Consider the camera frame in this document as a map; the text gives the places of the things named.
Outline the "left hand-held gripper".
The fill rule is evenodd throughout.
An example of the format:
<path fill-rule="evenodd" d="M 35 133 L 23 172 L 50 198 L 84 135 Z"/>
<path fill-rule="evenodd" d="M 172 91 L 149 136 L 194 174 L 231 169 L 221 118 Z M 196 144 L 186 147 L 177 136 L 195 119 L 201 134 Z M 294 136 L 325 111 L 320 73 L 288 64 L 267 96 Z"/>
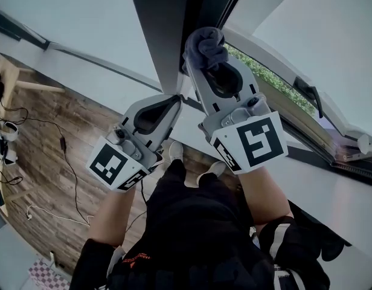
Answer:
<path fill-rule="evenodd" d="M 86 163 L 108 189 L 126 192 L 164 162 L 161 143 L 181 110 L 179 95 L 154 95 L 132 104 L 121 126 L 101 136 Z M 137 131 L 137 137 L 126 128 Z"/>

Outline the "person's right white shoe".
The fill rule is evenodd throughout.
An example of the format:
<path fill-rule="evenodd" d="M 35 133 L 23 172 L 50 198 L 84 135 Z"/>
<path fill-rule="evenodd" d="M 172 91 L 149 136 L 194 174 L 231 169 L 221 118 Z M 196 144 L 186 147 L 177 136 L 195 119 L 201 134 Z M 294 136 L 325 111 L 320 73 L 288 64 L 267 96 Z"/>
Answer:
<path fill-rule="evenodd" d="M 196 184 L 199 185 L 199 181 L 201 179 L 201 177 L 203 177 L 204 175 L 207 175 L 207 174 L 215 174 L 217 177 L 219 177 L 220 175 L 222 175 L 224 172 L 225 172 L 225 169 L 226 169 L 226 164 L 223 162 L 223 161 L 217 161 L 215 163 L 213 163 L 210 168 L 200 174 L 197 179 L 196 179 Z"/>

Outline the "person's right forearm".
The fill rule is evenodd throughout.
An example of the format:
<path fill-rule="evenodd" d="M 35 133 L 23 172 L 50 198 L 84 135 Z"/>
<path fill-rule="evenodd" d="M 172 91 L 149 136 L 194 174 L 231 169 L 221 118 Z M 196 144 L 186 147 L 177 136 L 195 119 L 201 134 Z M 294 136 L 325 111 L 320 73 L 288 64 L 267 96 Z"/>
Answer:
<path fill-rule="evenodd" d="M 287 197 L 265 167 L 238 177 L 257 232 L 276 219 L 293 217 Z"/>

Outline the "person's black trousers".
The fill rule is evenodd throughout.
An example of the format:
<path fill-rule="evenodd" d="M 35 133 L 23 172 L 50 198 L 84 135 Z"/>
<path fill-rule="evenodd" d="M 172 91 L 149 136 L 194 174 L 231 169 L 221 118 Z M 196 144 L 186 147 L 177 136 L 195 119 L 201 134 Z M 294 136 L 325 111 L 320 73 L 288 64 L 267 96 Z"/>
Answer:
<path fill-rule="evenodd" d="M 197 205 L 210 208 L 214 204 L 220 204 L 229 209 L 245 228 L 254 226 L 253 217 L 246 208 L 243 195 L 239 196 L 230 190 L 213 173 L 203 174 L 198 188 L 186 187 L 184 184 L 186 173 L 181 160 L 175 159 L 171 162 L 147 201 L 148 220 L 174 212 L 180 205 L 182 208 Z"/>

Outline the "black chair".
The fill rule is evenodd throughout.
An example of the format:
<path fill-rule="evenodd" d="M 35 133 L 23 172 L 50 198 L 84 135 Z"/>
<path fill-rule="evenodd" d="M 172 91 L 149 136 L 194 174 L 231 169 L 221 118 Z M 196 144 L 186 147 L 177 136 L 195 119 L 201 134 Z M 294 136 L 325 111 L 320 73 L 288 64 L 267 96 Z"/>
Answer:
<path fill-rule="evenodd" d="M 312 248 L 315 256 L 321 256 L 323 261 L 331 262 L 341 255 L 345 247 L 352 246 L 351 243 L 292 201 L 289 201 L 289 205 L 297 227 Z"/>

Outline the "person's left white shoe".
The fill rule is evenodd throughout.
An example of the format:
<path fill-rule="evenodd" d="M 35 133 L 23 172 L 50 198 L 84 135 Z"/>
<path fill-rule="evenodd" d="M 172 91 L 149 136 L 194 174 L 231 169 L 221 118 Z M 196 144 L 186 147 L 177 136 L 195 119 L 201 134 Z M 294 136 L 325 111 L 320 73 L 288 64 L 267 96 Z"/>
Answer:
<path fill-rule="evenodd" d="M 183 162 L 184 159 L 184 147 L 182 143 L 178 141 L 173 141 L 169 147 L 168 150 L 170 162 L 174 162 L 176 160 L 179 160 L 180 162 Z"/>

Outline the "person's black shirt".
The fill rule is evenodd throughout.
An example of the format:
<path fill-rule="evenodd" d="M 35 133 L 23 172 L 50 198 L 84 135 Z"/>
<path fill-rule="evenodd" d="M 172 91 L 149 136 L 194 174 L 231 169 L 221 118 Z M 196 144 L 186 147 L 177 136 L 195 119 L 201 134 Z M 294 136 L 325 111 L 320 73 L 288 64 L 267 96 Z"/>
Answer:
<path fill-rule="evenodd" d="M 254 244 L 234 221 L 213 217 L 147 230 L 122 256 L 89 239 L 69 290 L 329 290 L 309 231 L 290 217 Z"/>

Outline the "crumpled white tissue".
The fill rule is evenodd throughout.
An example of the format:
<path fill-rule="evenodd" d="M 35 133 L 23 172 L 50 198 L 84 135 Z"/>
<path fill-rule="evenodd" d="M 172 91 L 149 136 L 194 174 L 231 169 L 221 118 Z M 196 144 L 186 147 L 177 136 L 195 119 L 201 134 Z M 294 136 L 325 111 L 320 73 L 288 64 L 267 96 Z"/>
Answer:
<path fill-rule="evenodd" d="M 370 138 L 367 134 L 363 134 L 357 140 L 358 148 L 361 153 L 367 155 L 372 153 L 372 143 L 370 142 Z"/>

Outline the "open window sash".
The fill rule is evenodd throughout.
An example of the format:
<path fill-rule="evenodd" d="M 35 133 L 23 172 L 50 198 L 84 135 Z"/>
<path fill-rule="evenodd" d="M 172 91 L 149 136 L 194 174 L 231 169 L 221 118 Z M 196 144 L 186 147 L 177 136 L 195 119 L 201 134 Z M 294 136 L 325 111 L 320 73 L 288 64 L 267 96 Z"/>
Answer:
<path fill-rule="evenodd" d="M 349 136 L 372 136 L 372 0 L 239 0 L 224 25 L 229 44 L 314 86 L 324 112 Z"/>

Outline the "blue microfibre cleaning cloth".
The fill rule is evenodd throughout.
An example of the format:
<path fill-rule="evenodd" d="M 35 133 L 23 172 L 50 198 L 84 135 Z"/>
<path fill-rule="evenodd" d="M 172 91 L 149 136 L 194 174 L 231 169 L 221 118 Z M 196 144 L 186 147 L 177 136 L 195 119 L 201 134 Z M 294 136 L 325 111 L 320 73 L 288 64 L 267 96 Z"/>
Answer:
<path fill-rule="evenodd" d="M 193 68 L 218 70 L 220 63 L 228 61 L 228 56 L 222 31 L 215 27 L 202 27 L 192 32 L 186 40 L 182 70 L 188 75 L 187 59 Z"/>

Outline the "white and black device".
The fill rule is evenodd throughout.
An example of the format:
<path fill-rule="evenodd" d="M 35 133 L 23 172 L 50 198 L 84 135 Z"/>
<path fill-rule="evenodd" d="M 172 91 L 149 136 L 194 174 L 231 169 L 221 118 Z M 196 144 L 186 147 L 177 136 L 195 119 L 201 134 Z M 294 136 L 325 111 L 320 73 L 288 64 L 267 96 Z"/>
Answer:
<path fill-rule="evenodd" d="M 13 142 L 18 137 L 18 132 L 7 133 L 1 132 L 0 130 L 0 160 L 6 166 L 10 166 L 16 163 L 17 154 L 16 152 L 9 148 L 9 143 Z"/>

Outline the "person's white shoe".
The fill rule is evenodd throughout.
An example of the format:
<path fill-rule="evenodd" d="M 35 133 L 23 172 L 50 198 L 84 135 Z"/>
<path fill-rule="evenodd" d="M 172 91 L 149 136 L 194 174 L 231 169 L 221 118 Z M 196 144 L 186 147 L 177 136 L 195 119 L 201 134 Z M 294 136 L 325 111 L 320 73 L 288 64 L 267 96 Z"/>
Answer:
<path fill-rule="evenodd" d="M 199 185 L 199 181 L 201 179 L 201 177 L 203 177 L 204 175 L 207 175 L 207 174 L 215 174 L 217 177 L 219 177 L 220 175 L 222 175 L 224 172 L 225 172 L 225 169 L 226 169 L 226 164 L 223 162 L 223 161 L 217 161 L 215 163 L 213 163 L 210 168 L 200 174 L 197 179 L 196 179 L 196 184 Z"/>
<path fill-rule="evenodd" d="M 180 162 L 183 162 L 184 159 L 184 147 L 182 143 L 178 141 L 173 141 L 169 147 L 168 150 L 170 162 L 174 162 L 176 160 L 179 160 Z"/>

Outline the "checkerboard calibration sheet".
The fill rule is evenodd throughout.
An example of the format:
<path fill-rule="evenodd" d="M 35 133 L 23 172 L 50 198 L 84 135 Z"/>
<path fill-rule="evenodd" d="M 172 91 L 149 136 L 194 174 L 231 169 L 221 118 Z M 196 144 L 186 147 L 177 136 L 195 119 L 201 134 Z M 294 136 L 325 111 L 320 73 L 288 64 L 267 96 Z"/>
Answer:
<path fill-rule="evenodd" d="M 38 290 L 69 290 L 70 282 L 55 273 L 41 259 L 32 264 L 28 273 Z"/>

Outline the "person's left forearm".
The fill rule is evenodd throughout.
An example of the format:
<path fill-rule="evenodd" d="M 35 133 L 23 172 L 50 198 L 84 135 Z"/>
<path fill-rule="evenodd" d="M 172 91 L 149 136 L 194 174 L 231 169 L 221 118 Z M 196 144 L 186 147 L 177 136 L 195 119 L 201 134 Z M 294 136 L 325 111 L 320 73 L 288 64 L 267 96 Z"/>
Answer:
<path fill-rule="evenodd" d="M 125 193 L 110 191 L 90 222 L 88 238 L 113 247 L 123 244 L 135 197 L 135 187 Z"/>

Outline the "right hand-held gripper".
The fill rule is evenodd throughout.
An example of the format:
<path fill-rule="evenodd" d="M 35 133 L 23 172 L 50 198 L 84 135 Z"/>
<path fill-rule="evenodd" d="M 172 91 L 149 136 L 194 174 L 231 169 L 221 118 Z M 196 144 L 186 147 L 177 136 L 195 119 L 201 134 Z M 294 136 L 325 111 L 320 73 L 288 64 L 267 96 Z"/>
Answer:
<path fill-rule="evenodd" d="M 225 110 L 234 104 L 234 96 L 219 92 L 207 70 L 195 68 L 190 60 L 185 63 L 207 115 L 199 128 L 233 174 L 249 173 L 271 160 L 287 156 L 279 113 L 270 110 L 265 97 L 255 97 L 259 93 L 258 84 L 246 64 L 228 56 L 228 64 L 242 79 L 239 100 L 248 101 L 235 109 Z"/>

